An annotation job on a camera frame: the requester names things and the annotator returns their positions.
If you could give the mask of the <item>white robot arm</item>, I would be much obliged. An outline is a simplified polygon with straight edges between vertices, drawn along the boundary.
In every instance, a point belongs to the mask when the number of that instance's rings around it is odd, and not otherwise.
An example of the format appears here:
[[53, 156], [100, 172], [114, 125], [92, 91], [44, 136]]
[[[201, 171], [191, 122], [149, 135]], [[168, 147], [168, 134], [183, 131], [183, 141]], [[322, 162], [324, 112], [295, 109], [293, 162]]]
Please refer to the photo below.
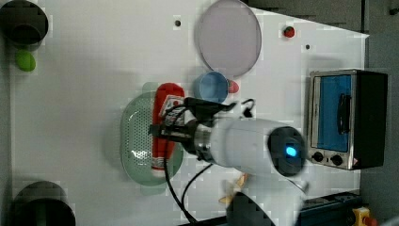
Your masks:
[[219, 119], [150, 127], [199, 159], [247, 175], [226, 209], [229, 226], [295, 226], [309, 190], [308, 150], [301, 134], [278, 121]]

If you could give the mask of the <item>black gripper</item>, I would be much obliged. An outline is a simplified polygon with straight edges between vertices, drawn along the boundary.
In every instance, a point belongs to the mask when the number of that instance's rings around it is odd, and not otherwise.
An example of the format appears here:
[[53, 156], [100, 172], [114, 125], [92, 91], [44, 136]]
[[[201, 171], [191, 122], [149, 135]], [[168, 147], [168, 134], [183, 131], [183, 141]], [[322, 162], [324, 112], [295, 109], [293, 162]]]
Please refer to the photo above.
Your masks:
[[189, 121], [184, 126], [151, 124], [149, 134], [153, 137], [168, 138], [171, 141], [179, 142], [188, 153], [195, 154], [195, 133], [198, 125], [196, 121]]

